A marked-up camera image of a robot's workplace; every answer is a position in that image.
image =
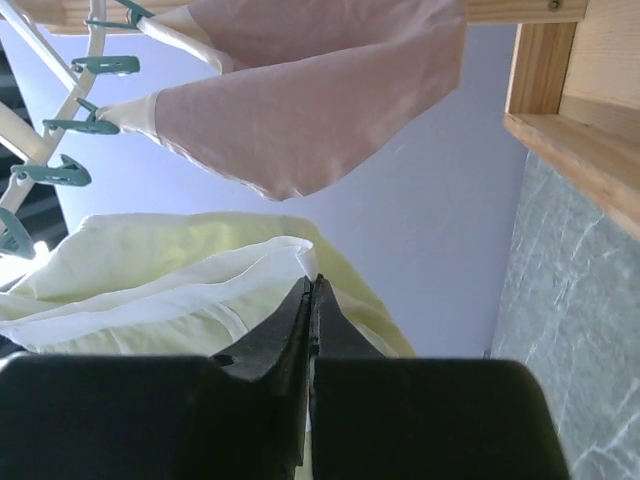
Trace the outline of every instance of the fabric fold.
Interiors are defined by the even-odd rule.
[[[137,26],[145,35],[186,51],[219,73],[233,70],[231,58],[213,47],[207,33],[193,19],[186,5],[151,18],[142,18]]]
[[[153,132],[131,128],[118,106],[100,118],[274,200],[337,182],[459,83],[463,0],[199,0],[182,8],[167,25],[195,31],[233,72],[156,92]],[[178,25],[187,15],[197,28]]]

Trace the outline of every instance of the wooden frame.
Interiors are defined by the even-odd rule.
[[[640,2],[519,25],[505,126],[640,240]]]

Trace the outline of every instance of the hanging laundry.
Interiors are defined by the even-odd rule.
[[[0,293],[0,335],[36,353],[208,356],[318,273],[374,346],[412,356],[384,304],[312,223],[238,212],[89,217]]]
[[[101,108],[96,118],[266,197],[309,195],[457,87],[465,7],[197,0],[157,16],[143,11],[135,28],[221,75]]]

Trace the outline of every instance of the white wall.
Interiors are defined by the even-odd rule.
[[[353,262],[419,353],[481,355],[493,336],[525,160],[524,148],[502,128],[514,31],[471,28],[462,87],[347,178],[305,199],[270,203],[143,137],[69,134],[60,152],[94,178],[86,188],[59,191],[69,226],[111,212],[303,215]],[[55,114],[65,90],[6,24],[0,35],[40,124]],[[65,58],[84,55],[83,38],[53,43]],[[211,74],[143,36],[114,36],[106,53],[138,55],[143,70],[99,78],[89,97],[98,105]]]

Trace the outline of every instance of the clothes drying rack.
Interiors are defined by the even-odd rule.
[[[88,20],[104,21],[107,18],[105,0],[89,0]],[[72,120],[81,103],[78,98],[86,98],[96,75],[89,68],[69,66],[53,49],[38,29],[38,25],[28,12],[14,3],[13,0],[0,0],[0,15],[16,29],[25,42],[38,54],[38,56],[51,69],[56,77],[69,90],[69,95],[62,103],[55,116],[55,120]],[[87,25],[88,50],[87,57],[100,57],[104,51],[106,29],[101,26]],[[44,128],[42,134],[38,134],[18,115],[8,107],[0,103],[0,142],[3,143],[14,155],[24,162],[23,167],[36,167],[27,174],[24,168],[13,168],[12,175],[6,191],[0,197],[0,248],[2,253],[14,253],[18,256],[32,258],[35,255],[30,246],[26,231],[21,226],[15,213],[22,205],[32,187],[37,181],[43,183],[46,179],[34,174],[40,167],[46,167],[52,155],[58,147],[66,130],[62,128]],[[63,173],[82,173],[86,177],[86,171],[66,155],[62,156],[63,167],[67,169]]]
[[[640,240],[640,2],[466,1],[469,23],[518,24],[505,107],[507,130]],[[88,28],[87,56],[101,57],[107,33],[132,33],[111,28],[131,15],[132,3],[0,0],[0,15],[70,92],[41,135],[0,105],[0,142],[25,162],[12,168],[15,174],[0,198],[0,255],[7,253],[3,242],[13,247],[10,254],[29,257],[34,253],[33,248],[16,248],[26,231],[15,212],[34,182],[42,180],[37,171],[25,169],[45,168],[45,181],[61,183],[46,165],[65,129],[53,129],[51,124],[72,122],[80,106],[89,109],[90,115],[95,111],[88,102],[77,100],[86,98],[91,90],[95,69],[67,65],[37,24],[46,25],[53,34],[86,34]],[[157,14],[187,3],[189,0],[139,0],[136,7],[142,11],[148,7]],[[88,181],[88,172],[73,159],[63,156],[63,164],[58,169],[64,169],[66,184]],[[76,176],[74,181],[69,172]],[[7,223],[12,224],[10,238],[3,233]]]

